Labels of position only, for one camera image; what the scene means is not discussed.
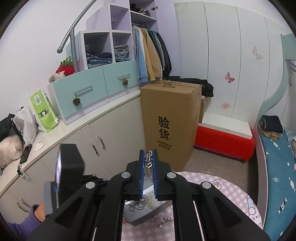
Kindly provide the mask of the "person left hand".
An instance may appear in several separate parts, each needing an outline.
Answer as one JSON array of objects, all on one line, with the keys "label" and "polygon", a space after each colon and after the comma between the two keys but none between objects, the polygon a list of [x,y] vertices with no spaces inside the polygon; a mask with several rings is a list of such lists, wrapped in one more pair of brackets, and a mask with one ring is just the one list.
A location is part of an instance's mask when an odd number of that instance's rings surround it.
[{"label": "person left hand", "polygon": [[44,222],[46,219],[44,203],[34,205],[34,216],[39,222]]}]

